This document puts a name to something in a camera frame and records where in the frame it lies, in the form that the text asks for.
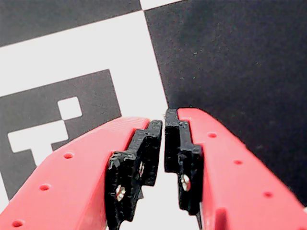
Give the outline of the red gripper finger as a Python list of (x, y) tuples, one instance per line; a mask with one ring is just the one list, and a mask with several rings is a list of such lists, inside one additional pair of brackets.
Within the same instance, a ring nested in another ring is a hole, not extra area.
[(202, 230), (304, 230), (296, 196), (234, 134), (197, 108), (165, 113), (165, 171)]
[(107, 122), (63, 145), (28, 177), (0, 215), (3, 230), (117, 230), (154, 186), (163, 123)]

